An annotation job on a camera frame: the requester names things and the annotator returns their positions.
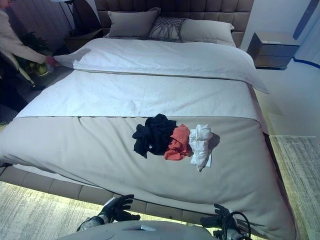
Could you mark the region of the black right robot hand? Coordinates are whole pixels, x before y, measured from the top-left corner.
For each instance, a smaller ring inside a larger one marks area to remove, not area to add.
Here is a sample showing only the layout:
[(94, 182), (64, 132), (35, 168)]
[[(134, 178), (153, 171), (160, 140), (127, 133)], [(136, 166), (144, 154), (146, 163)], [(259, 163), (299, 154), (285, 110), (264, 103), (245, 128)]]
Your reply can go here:
[(223, 227), (229, 229), (237, 229), (237, 224), (233, 217), (229, 217), (230, 211), (224, 206), (215, 203), (214, 204), (215, 214), (209, 217), (201, 217), (200, 223), (205, 228)]

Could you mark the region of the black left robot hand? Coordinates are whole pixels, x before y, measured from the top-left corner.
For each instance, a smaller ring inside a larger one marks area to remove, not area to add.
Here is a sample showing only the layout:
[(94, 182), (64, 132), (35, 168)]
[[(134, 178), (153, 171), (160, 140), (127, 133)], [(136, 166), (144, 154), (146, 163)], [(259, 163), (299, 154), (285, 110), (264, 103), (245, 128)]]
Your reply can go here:
[(131, 214), (127, 210), (131, 209), (134, 195), (128, 194), (112, 199), (106, 204), (101, 212), (97, 215), (102, 218), (104, 223), (124, 222), (124, 221), (139, 221), (141, 216), (139, 214)]

